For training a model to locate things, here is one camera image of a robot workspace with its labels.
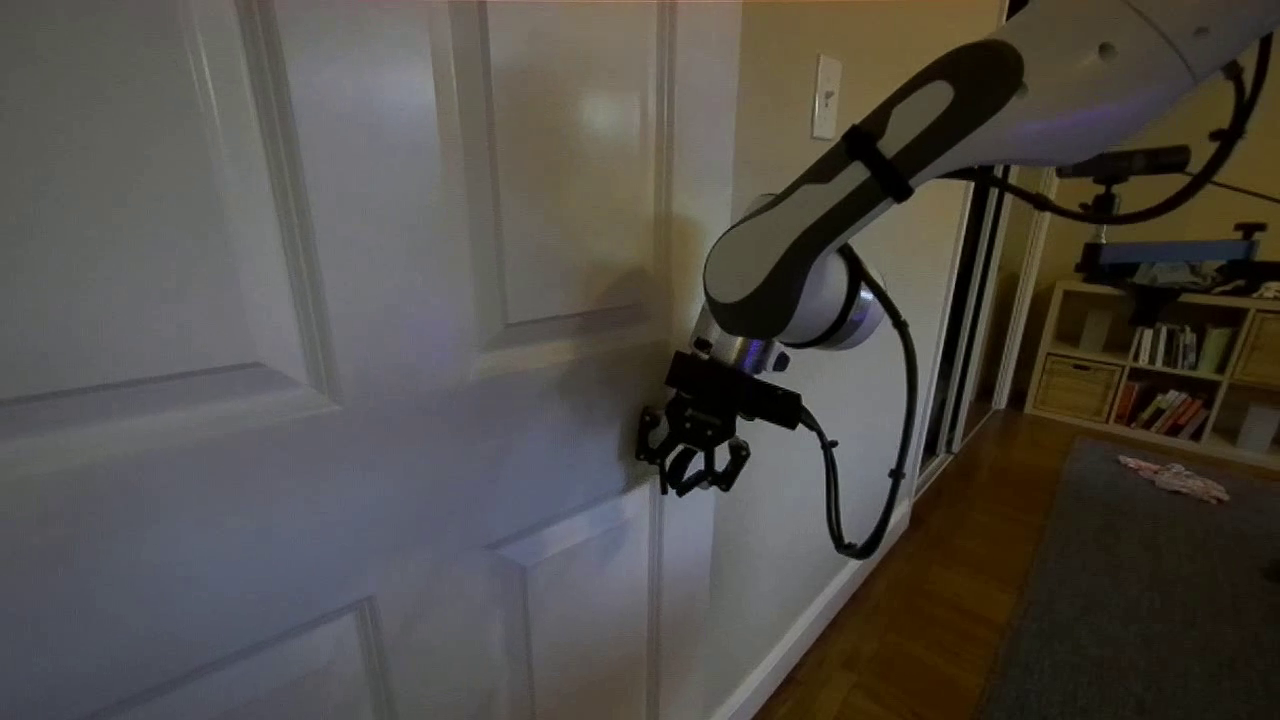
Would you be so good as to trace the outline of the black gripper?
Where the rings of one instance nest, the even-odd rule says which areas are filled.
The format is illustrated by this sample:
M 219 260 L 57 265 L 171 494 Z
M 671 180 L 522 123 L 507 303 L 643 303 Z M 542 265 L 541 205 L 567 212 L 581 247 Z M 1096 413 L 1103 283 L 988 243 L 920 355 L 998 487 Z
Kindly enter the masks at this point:
M 753 462 L 753 447 L 736 436 L 733 415 L 668 402 L 663 408 L 639 413 L 636 462 L 659 472 L 659 494 L 728 494 Z

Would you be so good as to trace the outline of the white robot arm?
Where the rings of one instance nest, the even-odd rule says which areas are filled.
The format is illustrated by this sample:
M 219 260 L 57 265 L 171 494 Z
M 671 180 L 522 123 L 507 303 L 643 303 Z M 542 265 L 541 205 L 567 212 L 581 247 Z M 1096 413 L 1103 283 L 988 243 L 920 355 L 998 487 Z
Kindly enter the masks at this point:
M 1275 30 L 1280 0 L 1031 0 L 910 73 L 712 239 L 694 340 L 636 456 L 663 494 L 733 487 L 736 420 L 798 425 L 798 402 L 760 380 L 772 347 L 853 347 L 886 311 L 846 247 L 861 229 L 938 177 L 1090 160 Z

